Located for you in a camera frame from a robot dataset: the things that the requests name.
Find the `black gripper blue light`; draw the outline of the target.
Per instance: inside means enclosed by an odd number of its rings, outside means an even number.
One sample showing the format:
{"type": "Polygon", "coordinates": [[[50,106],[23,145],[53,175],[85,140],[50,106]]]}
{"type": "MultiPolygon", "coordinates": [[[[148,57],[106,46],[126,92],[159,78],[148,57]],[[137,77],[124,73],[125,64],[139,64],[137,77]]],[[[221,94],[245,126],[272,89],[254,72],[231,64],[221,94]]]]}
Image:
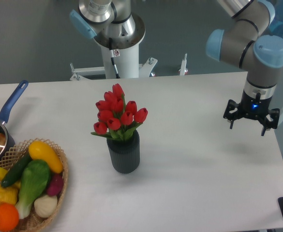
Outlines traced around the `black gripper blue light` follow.
{"type": "Polygon", "coordinates": [[[228,100],[223,118],[226,119],[232,129],[234,122],[238,119],[246,118],[252,120],[262,120],[263,128],[261,136],[265,135],[270,129],[277,129],[280,119],[280,109],[269,109],[272,97],[267,99],[256,99],[243,91],[240,103],[234,100],[228,100]]]}

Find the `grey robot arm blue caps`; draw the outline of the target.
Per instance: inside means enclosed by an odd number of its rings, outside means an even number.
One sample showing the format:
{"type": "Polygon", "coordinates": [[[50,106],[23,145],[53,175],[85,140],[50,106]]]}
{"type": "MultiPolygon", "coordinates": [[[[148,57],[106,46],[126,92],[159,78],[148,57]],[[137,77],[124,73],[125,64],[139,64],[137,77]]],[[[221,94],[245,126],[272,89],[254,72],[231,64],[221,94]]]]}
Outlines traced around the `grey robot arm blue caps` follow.
{"type": "MultiPolygon", "coordinates": [[[[224,118],[257,120],[263,130],[276,129],[280,110],[269,109],[283,67],[283,39],[264,35],[275,17],[266,0],[222,0],[220,5],[235,21],[228,31],[209,36],[206,54],[245,70],[247,79],[241,101],[229,100],[224,118]]],[[[70,12],[70,21],[101,48],[106,78],[138,78],[150,75],[139,65],[139,44],[145,36],[143,20],[131,11],[128,0],[81,0],[70,12]]]]}

